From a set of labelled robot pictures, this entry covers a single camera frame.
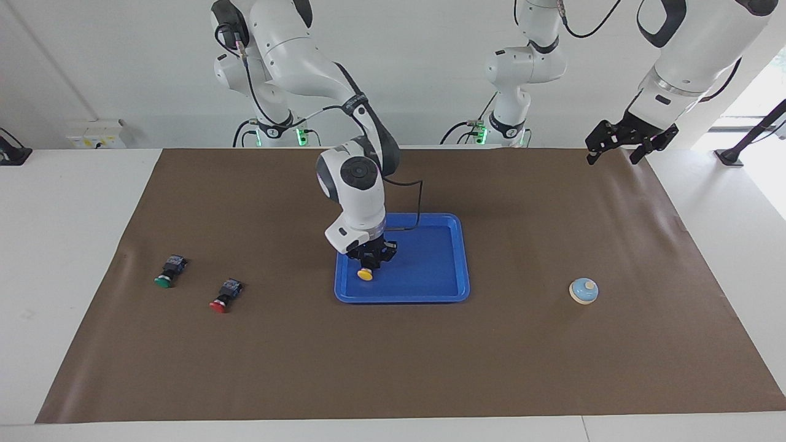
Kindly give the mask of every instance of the green indicator light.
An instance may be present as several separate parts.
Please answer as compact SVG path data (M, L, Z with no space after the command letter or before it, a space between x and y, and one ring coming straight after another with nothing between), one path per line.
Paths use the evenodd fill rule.
M306 136L306 132L304 132L303 129L297 130L297 140L300 145L308 144L308 136Z
M483 126L480 126L479 129L480 129L480 133L478 134L478 137L475 139L475 142L477 144L486 144L486 138L488 137L489 130Z

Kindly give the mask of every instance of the white wall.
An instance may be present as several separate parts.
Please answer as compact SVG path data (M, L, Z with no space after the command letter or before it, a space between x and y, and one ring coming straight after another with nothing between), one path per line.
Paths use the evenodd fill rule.
M101 118L123 119L134 147L230 144L252 104L213 78L213 57L222 50L213 40L211 3L0 0L0 124L34 147L59 148L67 146L60 137L64 121L86 118L93 109ZM312 3L312 35L320 49L347 67L401 144L437 143L453 123L477 117L494 91L483 78L487 55L523 44L512 0ZM612 1L566 3L571 26L585 31ZM621 116L658 57L638 33L637 7L634 0L623 2L591 39L563 35L567 74L531 88L533 145L581 146L599 120ZM32 30L75 92L10 13ZM673 146L690 147L783 47L784 22L781 6L727 93L686 116ZM307 114L326 102L293 98L292 107ZM340 112L319 116L311 126L325 144L356 133Z

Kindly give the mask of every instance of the black cable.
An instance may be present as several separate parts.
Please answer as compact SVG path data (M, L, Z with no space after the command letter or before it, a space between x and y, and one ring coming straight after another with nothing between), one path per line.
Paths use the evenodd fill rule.
M470 139L470 138L471 138L473 135L477 135L477 132L472 132L472 131L470 131L470 132L467 132L466 134L463 134L461 137L458 137L458 142L457 142L456 144L461 144L461 139L462 139L463 137L467 137L467 140L464 142L464 144L467 144L467 143L469 142L469 139Z
M342 108L341 106L338 106L338 105L334 105L334 106L325 106L324 108L322 108L322 109L318 110L317 112L314 112L314 113L312 113L311 115L307 116L306 118L301 118L301 119L300 119L300 121L296 121L295 123L289 124L289 125L287 125L287 126L285 126L285 127L286 127L287 129L292 129L293 127L298 127L299 125L301 125L301 124L303 124L303 123L307 122L308 120L311 120L311 119L312 119L312 118L314 118L315 116L317 116L317 115L319 115L319 114L323 113L324 111L330 110L330 109L343 109L343 108ZM361 130L363 131L363 134L365 134L365 127L363 127L363 125L362 125L362 124L360 124L360 122L358 121L358 119L356 119L356 118L354 117L354 115L353 115L353 116L351 116L351 117L352 117L352 119L355 121L355 123L357 123L357 124L358 124L358 126L360 126Z
M480 116L478 117L478 120L482 120L483 119L483 114L486 113L487 110L489 110L489 107L491 106L491 102L494 101L494 98L497 97L497 94L499 94L499 90L495 91L494 95L491 95L491 99L486 104L486 107L483 108L483 112L480 113Z
M396 182L396 181L387 179L385 177L382 177L382 180L387 182L387 183L389 183L389 184L392 184L393 186L399 186L399 187L411 187L411 186L418 186L418 185L420 186L420 188L417 190L417 218L415 219L415 225L412 226L412 227L391 227L391 228L385 229L385 230L388 231L388 232L408 232L410 230L417 229L420 226L420 224L421 224L421 209L423 207L422 206L422 203L423 203L423 180L419 179L419 180L413 181L413 182Z
M251 81L251 69L248 68L248 60L243 60L243 66L245 66L246 69L246 78L248 79L248 89L251 89L251 96L254 99L254 104L256 104L256 108L259 109L259 111L262 113L262 115L265 118L267 118L268 121L270 121L270 124L273 124L274 126L282 126L282 127L286 126L287 125L286 121L282 123L276 123L275 120L267 116L265 111L262 109L262 106L259 105L259 100L256 99L256 93L254 92L254 83Z
M232 48L230 48L229 46L227 46L227 45L226 45L226 43L222 42L222 41L221 41L221 39L219 39L219 32L221 32L221 30L222 30L223 28L229 28L230 30L232 30L232 28L230 28L230 26L229 26L228 24L226 24L226 23L224 23L224 24L220 24L219 26L217 26L217 27L215 28L215 34L214 34L215 41L216 41L216 42L217 42L219 45L221 45L221 47L222 47L222 48L226 49L226 51L227 51L227 52L231 53L231 54L232 54L232 55L234 55L235 57L240 57L240 54L238 54L237 52L233 51L233 50L232 50Z
M450 137L450 134L452 134L459 127L461 127L461 126L469 126L469 125L470 124L467 123L466 121L462 121L462 122L456 124L455 126L451 127L450 130L447 131L447 133L445 133L445 136L443 137L442 141L439 142L439 144L440 145L445 144L445 140L447 140L447 138Z
M245 131L241 137L241 147L245 147L245 136L248 134L256 135L256 131Z
M5 133L6 133L6 134L7 134L9 137L11 137L11 139L12 139L12 140L14 140L15 142L17 142L17 144L19 145L19 147L21 147L22 149L24 149L24 144L22 144L22 142L21 142L21 141L19 141L19 140L17 139L17 137L13 136L13 134L11 134L11 132L8 132L6 129L3 129L2 127L0 127L0 131L3 131L3 132L5 132Z
M726 87L732 82L732 80L734 79L734 76L736 75L737 69L740 68L740 63L742 63L742 57L737 59L737 62L734 64L734 68L732 68L732 71L729 74L729 78L726 79L726 82L723 83L723 86L721 86L721 88L718 89L718 91L715 92L714 94L712 94L712 95L710 95L708 97L704 97L701 100L699 100L699 103L706 103L706 102L710 101L711 99L713 99L713 98L717 97L718 95L720 95L726 89Z
M319 138L319 132L315 131L314 129L306 129L304 132L307 134L317 135L317 143L319 143L320 147L322 146L322 139Z
M772 131L772 132L770 132L770 133L768 133L768 134L767 134L767 135L766 135L764 138L760 138L760 139L758 139L758 140L756 140L756 141L753 141L753 142L751 142L751 144L756 144L757 142L763 142L763 141L764 141L764 140L766 140L767 138L769 138L769 137L773 136L773 134L774 134L775 132L778 132L778 131L779 131L779 130L780 130L780 129L781 129L783 126L784 126L784 124L786 124L786 120L784 120L784 121L783 121L783 123L779 124L779 125L778 125L778 127L776 127L775 129L773 129L773 131Z
M241 131L249 124L251 124L251 122L245 120L243 123L241 123L240 126L237 127L237 130L235 131L235 138L232 140L232 147L237 147L237 139L241 136Z
M596 32L598 32L603 27L603 25L606 24L608 19L612 17L612 14L614 13L614 11L617 10L617 6L619 6L620 2L622 2L622 0L617 0L617 2L612 6L612 10L608 11L608 14L606 14L606 17L603 19L603 21L601 21L601 24L598 24L597 28L593 29L592 32L590 32L589 34L580 35L580 34L576 34L575 32L573 32L571 27L568 26L568 24L567 24L567 14L562 16L562 23L565 25L565 29L567 29L567 32L570 35L573 35L574 37L576 37L577 39L586 39L587 37L592 37L593 35L595 35Z

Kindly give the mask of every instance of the green push button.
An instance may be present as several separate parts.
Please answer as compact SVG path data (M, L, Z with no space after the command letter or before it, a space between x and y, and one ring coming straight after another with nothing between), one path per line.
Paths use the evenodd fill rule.
M169 289L172 287L172 281L165 276L159 276L154 280L159 287L164 287L165 289Z

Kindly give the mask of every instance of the white table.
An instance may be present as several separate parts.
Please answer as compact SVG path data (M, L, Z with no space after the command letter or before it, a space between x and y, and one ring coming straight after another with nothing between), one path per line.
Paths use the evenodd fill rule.
M39 150L0 168L0 440L786 440L786 412L32 425L160 150ZM744 169L650 156L781 389L786 221Z

